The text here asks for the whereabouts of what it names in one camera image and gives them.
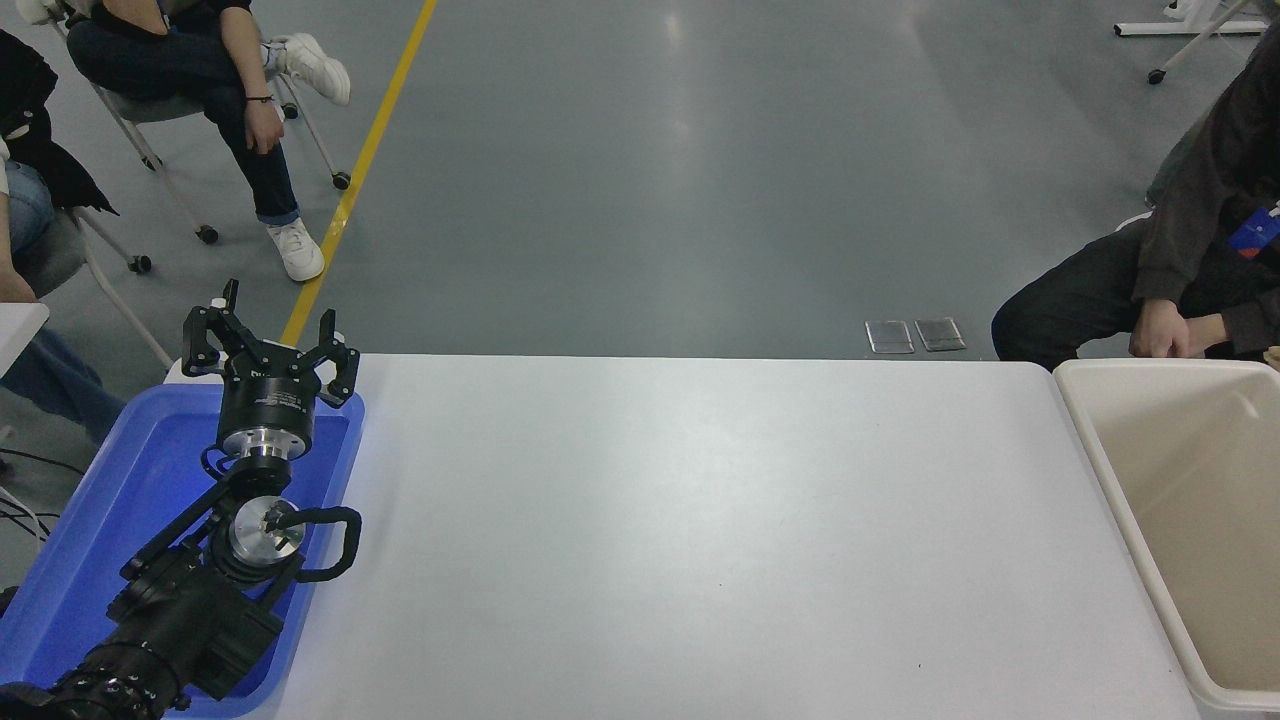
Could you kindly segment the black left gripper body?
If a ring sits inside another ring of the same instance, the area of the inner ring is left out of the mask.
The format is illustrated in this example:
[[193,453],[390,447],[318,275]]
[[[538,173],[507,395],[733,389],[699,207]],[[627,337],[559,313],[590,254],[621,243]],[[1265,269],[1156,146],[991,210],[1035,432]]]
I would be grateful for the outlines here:
[[223,397],[218,441],[250,430],[282,430],[303,442],[312,441],[315,402],[320,379],[315,372],[302,375],[273,375],[257,369],[221,369]]

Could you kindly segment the person's hand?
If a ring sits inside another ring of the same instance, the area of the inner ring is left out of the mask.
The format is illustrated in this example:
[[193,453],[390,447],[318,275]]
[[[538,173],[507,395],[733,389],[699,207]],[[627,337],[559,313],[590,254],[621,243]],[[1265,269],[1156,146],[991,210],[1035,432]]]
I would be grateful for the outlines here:
[[1129,352],[1135,357],[1194,357],[1189,322],[1169,299],[1146,299],[1132,332]]
[[244,105],[246,147],[265,156],[284,135],[283,114],[270,96],[248,97]]

